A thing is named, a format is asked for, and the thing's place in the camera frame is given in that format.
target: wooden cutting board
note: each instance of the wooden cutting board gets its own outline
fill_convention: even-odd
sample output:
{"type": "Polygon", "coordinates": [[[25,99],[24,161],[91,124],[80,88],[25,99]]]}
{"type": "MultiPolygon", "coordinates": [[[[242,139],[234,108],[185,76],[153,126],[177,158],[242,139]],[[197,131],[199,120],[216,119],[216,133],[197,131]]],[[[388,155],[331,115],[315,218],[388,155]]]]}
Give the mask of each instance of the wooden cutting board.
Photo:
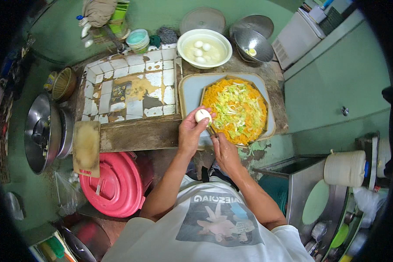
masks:
{"type": "Polygon", "coordinates": [[[100,122],[78,121],[74,124],[74,172],[99,177],[100,122]]]}

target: white appliance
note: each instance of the white appliance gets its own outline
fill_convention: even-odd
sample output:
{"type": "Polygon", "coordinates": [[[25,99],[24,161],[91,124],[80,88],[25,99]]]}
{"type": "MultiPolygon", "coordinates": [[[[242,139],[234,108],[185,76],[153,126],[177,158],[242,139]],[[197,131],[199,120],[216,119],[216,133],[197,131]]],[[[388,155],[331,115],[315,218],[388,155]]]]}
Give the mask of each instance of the white appliance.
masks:
{"type": "Polygon", "coordinates": [[[272,43],[272,48],[279,65],[286,70],[324,38],[319,25],[299,8],[272,43]]]}

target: green plate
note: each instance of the green plate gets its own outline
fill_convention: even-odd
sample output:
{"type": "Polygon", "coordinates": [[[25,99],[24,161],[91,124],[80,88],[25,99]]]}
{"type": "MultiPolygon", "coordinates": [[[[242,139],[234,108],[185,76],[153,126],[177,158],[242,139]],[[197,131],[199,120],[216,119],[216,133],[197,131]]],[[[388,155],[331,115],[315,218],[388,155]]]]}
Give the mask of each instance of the green plate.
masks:
{"type": "Polygon", "coordinates": [[[329,199],[329,185],[320,180],[314,186],[304,205],[302,221],[305,225],[314,223],[322,214],[329,199]]]}
{"type": "Polygon", "coordinates": [[[342,243],[344,243],[349,230],[350,227],[347,224],[343,224],[338,233],[336,233],[336,236],[333,238],[332,243],[330,243],[330,248],[339,247],[342,243]]]}

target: shredded vegetables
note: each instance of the shredded vegetables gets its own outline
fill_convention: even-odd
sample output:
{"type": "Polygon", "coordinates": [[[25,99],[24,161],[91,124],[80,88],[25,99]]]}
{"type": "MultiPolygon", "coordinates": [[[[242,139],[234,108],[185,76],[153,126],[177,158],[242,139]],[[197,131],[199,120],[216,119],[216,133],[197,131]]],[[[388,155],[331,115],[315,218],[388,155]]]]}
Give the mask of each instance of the shredded vegetables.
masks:
{"type": "Polygon", "coordinates": [[[267,107],[262,95],[246,81],[222,79],[207,87],[202,104],[217,113],[214,130],[224,132],[233,144],[248,145],[265,126],[267,107]]]}

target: cabinet handle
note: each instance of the cabinet handle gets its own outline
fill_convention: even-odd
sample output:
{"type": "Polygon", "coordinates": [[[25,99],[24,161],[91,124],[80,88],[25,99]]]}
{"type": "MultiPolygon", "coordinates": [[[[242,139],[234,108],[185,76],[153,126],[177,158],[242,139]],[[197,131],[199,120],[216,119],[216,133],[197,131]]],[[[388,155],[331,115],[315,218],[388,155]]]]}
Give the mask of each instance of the cabinet handle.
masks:
{"type": "Polygon", "coordinates": [[[347,107],[341,107],[341,112],[342,112],[342,115],[344,115],[344,117],[346,117],[349,113],[349,110],[347,107]]]}

